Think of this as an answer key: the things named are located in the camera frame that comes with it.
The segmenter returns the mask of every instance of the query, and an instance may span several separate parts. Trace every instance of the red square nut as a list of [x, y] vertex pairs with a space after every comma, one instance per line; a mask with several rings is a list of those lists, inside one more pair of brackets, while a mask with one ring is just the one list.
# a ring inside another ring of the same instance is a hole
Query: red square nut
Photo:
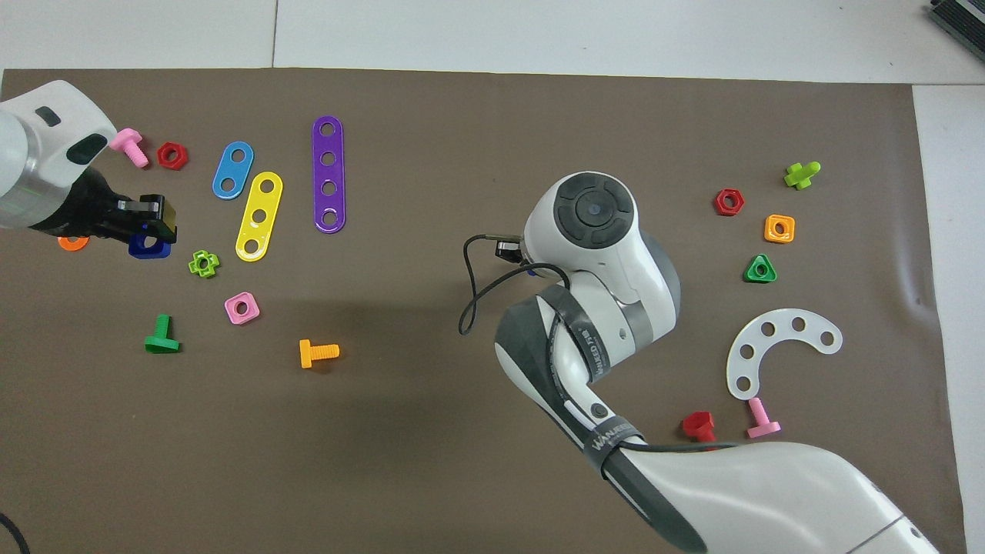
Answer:
[[734, 216], [742, 210], [746, 200], [737, 188], [723, 188], [715, 196], [715, 211], [720, 216]]
[[165, 142], [158, 148], [158, 165], [178, 171], [188, 163], [188, 150], [176, 142]]

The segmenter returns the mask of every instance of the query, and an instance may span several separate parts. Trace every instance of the orange square nut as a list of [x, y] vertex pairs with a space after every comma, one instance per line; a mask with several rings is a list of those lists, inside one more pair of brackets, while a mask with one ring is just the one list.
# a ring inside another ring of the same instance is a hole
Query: orange square nut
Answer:
[[766, 218], [766, 228], [762, 237], [770, 242], [792, 242], [797, 222], [790, 216], [771, 214]]

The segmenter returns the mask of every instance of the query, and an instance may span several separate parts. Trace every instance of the red hex nut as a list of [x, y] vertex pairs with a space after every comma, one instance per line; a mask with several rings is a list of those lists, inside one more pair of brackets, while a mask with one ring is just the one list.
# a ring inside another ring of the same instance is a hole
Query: red hex nut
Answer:
[[158, 148], [158, 165], [178, 171], [188, 163], [188, 150], [176, 142], [165, 142]]
[[697, 439], [699, 443], [714, 443], [715, 434], [711, 432], [715, 428], [715, 420], [711, 419], [711, 412], [694, 412], [681, 423], [684, 434]]
[[744, 204], [746, 200], [737, 188], [723, 188], [715, 196], [715, 211], [720, 216], [734, 216], [742, 210]]

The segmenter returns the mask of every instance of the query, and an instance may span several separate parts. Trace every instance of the yellow-green bolt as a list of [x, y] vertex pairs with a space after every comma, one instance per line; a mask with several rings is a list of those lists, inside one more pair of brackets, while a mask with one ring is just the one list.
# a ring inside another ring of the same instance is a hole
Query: yellow-green bolt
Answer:
[[787, 186], [796, 186], [797, 190], [804, 190], [811, 186], [811, 177], [818, 174], [820, 170], [821, 164], [818, 162], [810, 162], [806, 166], [794, 164], [787, 168], [787, 175], [783, 180]]

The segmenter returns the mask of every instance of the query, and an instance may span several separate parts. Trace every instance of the yellow plastic strip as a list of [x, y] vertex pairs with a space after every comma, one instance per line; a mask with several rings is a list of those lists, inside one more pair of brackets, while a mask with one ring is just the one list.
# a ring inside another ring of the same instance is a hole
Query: yellow plastic strip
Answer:
[[239, 224], [239, 238], [236, 239], [236, 255], [239, 259], [256, 261], [267, 253], [283, 190], [284, 182], [274, 172], [263, 172], [253, 178], [249, 185], [243, 221]]

